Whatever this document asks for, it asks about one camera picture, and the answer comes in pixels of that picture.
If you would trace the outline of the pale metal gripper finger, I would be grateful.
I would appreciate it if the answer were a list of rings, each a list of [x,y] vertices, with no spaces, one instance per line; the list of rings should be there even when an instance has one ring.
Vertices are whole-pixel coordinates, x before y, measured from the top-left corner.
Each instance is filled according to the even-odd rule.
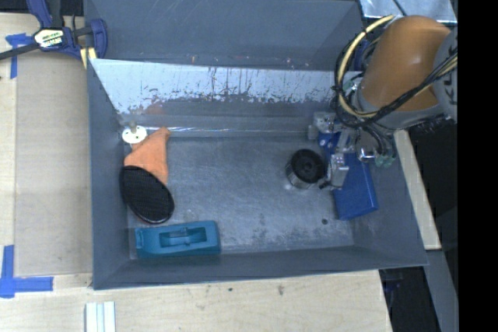
[[[334,189],[341,189],[349,172],[349,166],[346,164],[343,154],[334,154],[331,156],[330,166],[330,183]]]
[[[331,135],[335,127],[335,113],[319,111],[315,112],[311,124],[308,126],[308,138],[318,139],[319,135]]]

